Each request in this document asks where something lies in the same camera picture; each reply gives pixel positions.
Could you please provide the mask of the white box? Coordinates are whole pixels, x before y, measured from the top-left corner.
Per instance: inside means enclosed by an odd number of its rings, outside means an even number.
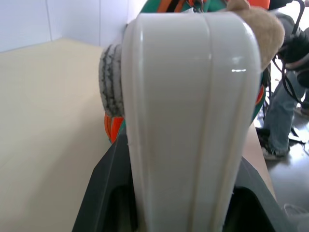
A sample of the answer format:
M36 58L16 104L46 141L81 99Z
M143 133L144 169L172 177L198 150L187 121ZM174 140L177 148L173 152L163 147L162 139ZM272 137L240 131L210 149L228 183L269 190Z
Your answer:
M140 14L121 57L138 232L221 232L260 87L233 12Z

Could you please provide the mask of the beige plush ear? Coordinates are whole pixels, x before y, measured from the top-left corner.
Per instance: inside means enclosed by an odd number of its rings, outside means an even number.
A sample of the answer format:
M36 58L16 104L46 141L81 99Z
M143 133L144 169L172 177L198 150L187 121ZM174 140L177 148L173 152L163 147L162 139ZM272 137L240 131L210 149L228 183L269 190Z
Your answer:
M257 40L261 70L263 71L277 54L285 36L280 20L270 11L264 0L228 0L226 10L239 16L253 31Z

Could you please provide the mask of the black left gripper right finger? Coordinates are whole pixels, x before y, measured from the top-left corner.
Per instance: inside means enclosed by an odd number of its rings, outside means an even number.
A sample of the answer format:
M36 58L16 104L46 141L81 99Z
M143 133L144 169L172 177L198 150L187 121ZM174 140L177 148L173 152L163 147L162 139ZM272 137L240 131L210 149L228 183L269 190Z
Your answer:
M298 232L245 158L241 160L226 215L226 232Z

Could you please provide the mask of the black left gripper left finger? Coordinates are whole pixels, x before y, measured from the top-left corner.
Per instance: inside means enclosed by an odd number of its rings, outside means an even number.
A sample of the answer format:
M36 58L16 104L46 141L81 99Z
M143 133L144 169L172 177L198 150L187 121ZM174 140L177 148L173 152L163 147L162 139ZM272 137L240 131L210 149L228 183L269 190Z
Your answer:
M138 232L126 134L93 169L72 232Z

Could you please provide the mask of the grey striped plush ear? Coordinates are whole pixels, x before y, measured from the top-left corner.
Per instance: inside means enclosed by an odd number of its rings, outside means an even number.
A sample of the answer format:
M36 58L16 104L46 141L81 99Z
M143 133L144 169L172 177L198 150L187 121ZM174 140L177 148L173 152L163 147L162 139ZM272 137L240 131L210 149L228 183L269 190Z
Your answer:
M99 90L105 112L110 117L124 116L121 83L120 44L109 45L101 54L98 68Z

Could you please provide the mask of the person in jeans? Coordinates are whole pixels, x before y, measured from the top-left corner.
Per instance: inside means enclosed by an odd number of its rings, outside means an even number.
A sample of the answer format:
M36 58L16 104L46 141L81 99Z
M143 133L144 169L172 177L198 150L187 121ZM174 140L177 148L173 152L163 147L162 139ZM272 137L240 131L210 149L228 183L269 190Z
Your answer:
M279 57L286 65L286 77L291 82L296 96L298 98L305 96L305 101L309 103L309 88L298 82L298 78L309 80L309 28L305 31L298 28L296 33L292 34L296 25L294 20L282 13L277 13L276 16L285 29L285 42L279 51ZM264 129L270 134L268 138L260 140L266 160L277 160L288 155L290 150L288 136L296 105L297 101L288 94L283 81L280 80L264 120Z

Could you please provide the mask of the colourful plush toy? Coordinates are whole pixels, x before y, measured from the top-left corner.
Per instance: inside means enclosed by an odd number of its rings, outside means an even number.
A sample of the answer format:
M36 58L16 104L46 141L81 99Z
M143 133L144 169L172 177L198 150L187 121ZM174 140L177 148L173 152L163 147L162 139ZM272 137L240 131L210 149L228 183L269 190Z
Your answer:
M197 0L147 0L141 9L141 13L182 13L195 7ZM125 122L122 116L110 117L105 113L105 131L109 140L113 143L119 133L124 128Z

